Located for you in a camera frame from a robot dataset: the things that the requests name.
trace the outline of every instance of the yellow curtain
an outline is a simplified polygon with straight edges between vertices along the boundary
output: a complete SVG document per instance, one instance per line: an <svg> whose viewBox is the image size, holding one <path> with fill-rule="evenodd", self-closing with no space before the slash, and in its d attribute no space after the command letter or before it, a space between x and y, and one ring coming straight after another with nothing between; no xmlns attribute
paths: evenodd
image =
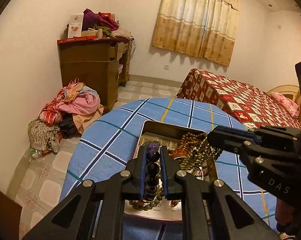
<svg viewBox="0 0 301 240"><path fill-rule="evenodd" d="M163 0L153 46L229 66L240 0Z"/></svg>

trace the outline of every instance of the pink pillow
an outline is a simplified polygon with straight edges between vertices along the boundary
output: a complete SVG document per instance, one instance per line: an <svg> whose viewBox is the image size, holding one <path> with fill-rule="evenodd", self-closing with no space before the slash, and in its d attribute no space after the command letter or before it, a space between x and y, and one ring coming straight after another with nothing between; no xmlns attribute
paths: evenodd
<svg viewBox="0 0 301 240"><path fill-rule="evenodd" d="M299 116L299 106L293 100L286 98L279 92L272 92L271 97L285 108L291 117L297 119Z"/></svg>

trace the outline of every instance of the green cloth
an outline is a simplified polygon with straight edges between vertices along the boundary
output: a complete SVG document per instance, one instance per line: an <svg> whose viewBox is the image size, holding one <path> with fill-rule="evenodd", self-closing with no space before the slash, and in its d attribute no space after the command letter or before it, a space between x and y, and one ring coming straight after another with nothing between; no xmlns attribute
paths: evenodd
<svg viewBox="0 0 301 240"><path fill-rule="evenodd" d="M108 28L108 27L106 27L106 26L99 26L99 25L97 25L97 24L95 24L95 25L92 27L92 29L94 29L94 30L102 29L102 30L103 30L103 35L106 35L107 37L109 37L109 36L110 36L110 33L111 33L110 28Z"/></svg>

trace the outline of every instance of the red checkered bedspread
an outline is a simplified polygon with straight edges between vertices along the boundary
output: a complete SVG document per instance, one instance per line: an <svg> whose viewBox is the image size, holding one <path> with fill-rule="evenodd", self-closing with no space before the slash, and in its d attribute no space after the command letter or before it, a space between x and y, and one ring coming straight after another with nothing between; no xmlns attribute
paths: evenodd
<svg viewBox="0 0 301 240"><path fill-rule="evenodd" d="M177 97L214 104L246 128L270 124L301 129L298 120L293 119L281 105L260 89L208 71L192 69Z"/></svg>

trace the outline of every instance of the blue tablecloth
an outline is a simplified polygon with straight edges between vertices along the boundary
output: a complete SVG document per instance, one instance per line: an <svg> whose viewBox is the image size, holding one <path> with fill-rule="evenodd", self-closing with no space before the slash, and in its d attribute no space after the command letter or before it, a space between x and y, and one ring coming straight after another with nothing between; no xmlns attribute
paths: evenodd
<svg viewBox="0 0 301 240"><path fill-rule="evenodd" d="M81 181L109 179L122 171L133 156L142 125L163 121L210 132L216 125L245 130L214 105L187 99L151 98L128 103L104 115L85 131L68 165L62 200ZM274 230L276 198L249 182L238 155L224 151L216 161L218 177L225 181ZM162 224L124 216L124 240L182 240L182 225Z"/></svg>

